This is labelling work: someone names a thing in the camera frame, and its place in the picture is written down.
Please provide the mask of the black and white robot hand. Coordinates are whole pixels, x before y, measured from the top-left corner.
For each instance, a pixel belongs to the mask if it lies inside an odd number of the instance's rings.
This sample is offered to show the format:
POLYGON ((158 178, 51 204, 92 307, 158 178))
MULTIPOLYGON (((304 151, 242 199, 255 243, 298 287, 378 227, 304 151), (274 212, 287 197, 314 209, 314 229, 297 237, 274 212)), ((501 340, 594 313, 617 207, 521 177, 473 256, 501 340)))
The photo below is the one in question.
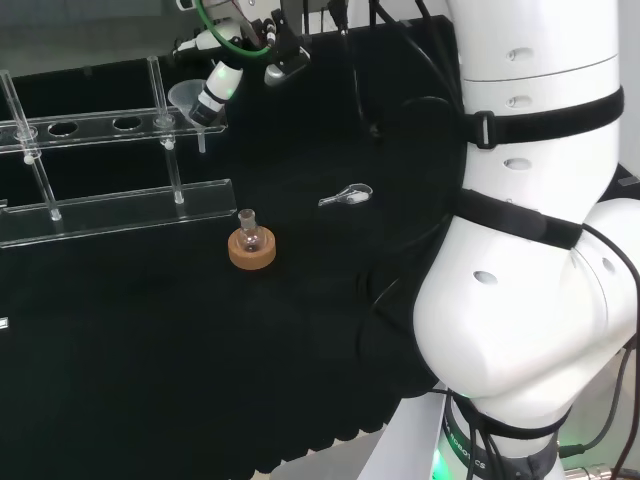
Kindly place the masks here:
POLYGON ((275 87, 311 62, 305 1, 178 1, 176 6, 195 13, 204 30, 177 44, 173 56, 214 56, 213 70, 187 114, 197 126, 217 121, 249 68, 262 68, 265 85, 275 87))

